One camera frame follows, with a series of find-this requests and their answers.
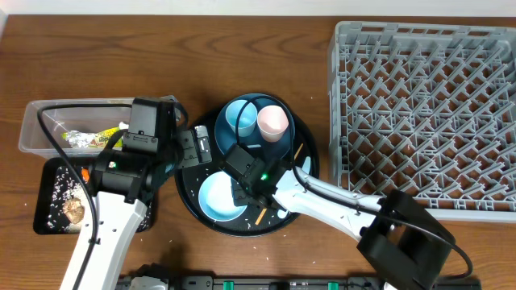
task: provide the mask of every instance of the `clear plastic container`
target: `clear plastic container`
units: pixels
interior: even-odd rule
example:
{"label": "clear plastic container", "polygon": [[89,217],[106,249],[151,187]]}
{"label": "clear plastic container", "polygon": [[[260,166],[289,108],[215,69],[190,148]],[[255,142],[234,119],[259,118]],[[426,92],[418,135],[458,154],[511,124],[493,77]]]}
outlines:
{"label": "clear plastic container", "polygon": [[[133,97],[126,98],[99,98],[99,99],[73,99],[73,100],[44,100],[31,101],[25,109],[22,130],[19,136],[18,147],[21,152],[30,152],[46,159],[57,157],[57,151],[45,137],[38,123],[36,113],[39,108],[51,105],[64,104],[106,104],[123,103],[131,104]],[[98,133],[105,129],[113,128],[120,122],[129,123],[131,108],[67,108],[48,110],[43,113],[44,122],[52,136],[64,152],[69,156],[95,156],[102,149],[96,148],[71,148],[69,143],[61,138],[61,134],[70,131],[84,133]]]}

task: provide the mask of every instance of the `blue plate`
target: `blue plate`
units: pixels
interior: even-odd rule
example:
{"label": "blue plate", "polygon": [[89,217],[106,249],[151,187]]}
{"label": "blue plate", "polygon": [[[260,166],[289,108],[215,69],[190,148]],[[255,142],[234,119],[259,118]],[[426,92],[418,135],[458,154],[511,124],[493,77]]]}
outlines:
{"label": "blue plate", "polygon": [[[248,100],[256,96],[267,95],[262,93],[248,93],[237,97],[236,100]],[[258,113],[266,106],[277,105],[276,102],[267,99],[257,99],[253,103],[255,104]],[[215,141],[217,142],[218,149],[223,154],[226,154],[229,148],[234,143],[236,143],[235,132],[233,132],[229,124],[226,122],[226,109],[228,106],[229,103],[223,107],[223,109],[218,114],[217,121],[215,122]],[[241,137],[240,142],[251,147],[254,145],[260,145],[264,152],[266,152],[265,156],[268,158],[268,160],[273,158],[281,159],[290,150],[290,129],[287,128],[286,132],[283,134],[279,141],[270,143],[261,137],[260,129],[258,128],[258,124],[256,124],[255,130],[248,137]]]}

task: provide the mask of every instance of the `light blue bowl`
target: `light blue bowl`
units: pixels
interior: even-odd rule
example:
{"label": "light blue bowl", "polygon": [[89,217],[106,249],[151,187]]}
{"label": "light blue bowl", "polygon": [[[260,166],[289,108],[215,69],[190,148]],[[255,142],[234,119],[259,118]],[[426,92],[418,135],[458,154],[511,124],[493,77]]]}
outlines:
{"label": "light blue bowl", "polygon": [[247,206],[235,206],[231,190],[231,177],[216,172],[201,184],[199,205],[202,212],[217,222],[229,222],[244,212]]}
{"label": "light blue bowl", "polygon": [[[236,118],[238,117],[240,110],[246,102],[247,100],[236,100],[229,104],[227,107],[226,121],[229,123],[231,129],[233,129],[233,132],[235,132],[236,128]],[[245,106],[239,121],[240,137],[248,137],[255,130],[257,117],[258,111],[252,103],[249,103],[247,106]]]}

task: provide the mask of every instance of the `snack package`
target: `snack package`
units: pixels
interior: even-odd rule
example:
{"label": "snack package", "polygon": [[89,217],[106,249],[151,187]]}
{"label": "snack package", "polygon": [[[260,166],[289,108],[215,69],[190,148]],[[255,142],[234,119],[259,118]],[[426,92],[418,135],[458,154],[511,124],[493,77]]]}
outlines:
{"label": "snack package", "polygon": [[[110,128],[98,133],[81,133],[76,130],[71,130],[61,134],[61,137],[70,143],[72,148],[104,148],[111,136],[119,130],[127,129],[129,125],[120,122],[118,127]],[[121,147],[122,139],[120,139],[114,147]]]}

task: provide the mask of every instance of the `wood surface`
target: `wood surface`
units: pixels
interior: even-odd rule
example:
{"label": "wood surface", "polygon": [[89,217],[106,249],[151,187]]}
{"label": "wood surface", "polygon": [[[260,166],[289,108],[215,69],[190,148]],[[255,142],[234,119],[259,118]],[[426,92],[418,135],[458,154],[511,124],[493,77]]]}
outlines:
{"label": "wood surface", "polygon": [[[10,16],[0,42],[0,289],[59,288],[77,241],[32,230],[45,160],[17,146],[29,101],[174,94],[195,119],[241,94],[272,93],[308,124],[327,180],[327,47],[335,24],[351,19],[516,27],[516,19]],[[135,236],[123,273],[162,263],[218,276],[373,274],[354,240],[311,217],[232,238],[198,222],[174,180],[159,197],[156,224]],[[516,225],[444,225],[484,289],[516,287]],[[451,255],[444,272],[463,270]]]}

